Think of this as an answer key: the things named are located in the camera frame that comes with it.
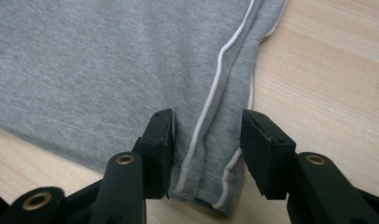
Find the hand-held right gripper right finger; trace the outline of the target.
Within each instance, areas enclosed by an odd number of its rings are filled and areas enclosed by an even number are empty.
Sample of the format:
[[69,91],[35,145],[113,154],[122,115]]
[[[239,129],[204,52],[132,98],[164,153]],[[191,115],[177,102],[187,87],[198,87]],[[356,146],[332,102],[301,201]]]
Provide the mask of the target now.
[[245,109],[240,148],[260,194],[268,200],[285,200],[296,143],[266,115]]

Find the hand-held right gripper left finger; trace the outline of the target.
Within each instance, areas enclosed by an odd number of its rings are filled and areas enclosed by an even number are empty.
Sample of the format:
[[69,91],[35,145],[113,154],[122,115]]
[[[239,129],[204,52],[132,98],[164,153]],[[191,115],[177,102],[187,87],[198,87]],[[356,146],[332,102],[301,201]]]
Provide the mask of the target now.
[[145,197],[161,199],[168,194],[174,154],[174,113],[172,109],[156,112],[134,147],[142,156]]

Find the grey shorts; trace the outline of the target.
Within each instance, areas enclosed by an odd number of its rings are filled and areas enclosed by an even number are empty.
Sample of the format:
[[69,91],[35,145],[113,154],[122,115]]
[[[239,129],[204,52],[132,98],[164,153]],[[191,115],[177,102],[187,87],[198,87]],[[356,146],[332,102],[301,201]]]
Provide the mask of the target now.
[[288,0],[0,0],[0,127],[95,171],[175,117],[169,193],[223,214],[241,117]]

